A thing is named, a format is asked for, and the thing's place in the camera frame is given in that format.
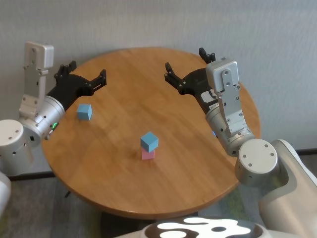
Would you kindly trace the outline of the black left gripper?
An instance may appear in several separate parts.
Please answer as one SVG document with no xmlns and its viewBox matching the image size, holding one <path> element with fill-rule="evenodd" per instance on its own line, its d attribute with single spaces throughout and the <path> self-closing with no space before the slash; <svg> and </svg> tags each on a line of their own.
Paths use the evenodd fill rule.
<svg viewBox="0 0 317 238">
<path fill-rule="evenodd" d="M 106 70 L 103 69 L 99 75 L 88 81 L 84 77 L 70 74 L 76 69 L 76 61 L 73 60 L 67 65 L 61 64 L 58 72 L 54 75 L 55 87 L 47 94 L 56 99 L 65 111 L 82 96 L 92 96 L 93 89 L 100 89 L 106 86 Z"/>
</svg>

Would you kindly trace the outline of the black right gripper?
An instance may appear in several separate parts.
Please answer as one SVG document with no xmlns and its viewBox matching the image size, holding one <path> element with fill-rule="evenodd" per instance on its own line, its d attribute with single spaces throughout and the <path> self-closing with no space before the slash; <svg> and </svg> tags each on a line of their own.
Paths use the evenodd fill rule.
<svg viewBox="0 0 317 238">
<path fill-rule="evenodd" d="M 208 54 L 203 47 L 199 48 L 199 56 L 206 64 L 216 61 L 215 53 Z M 179 94 L 192 95 L 205 115 L 211 109 L 211 106 L 218 102 L 217 95 L 208 83 L 205 68 L 197 69 L 186 75 L 183 79 L 174 73 L 168 62 L 165 63 L 165 69 L 165 81 L 174 87 Z"/>
</svg>

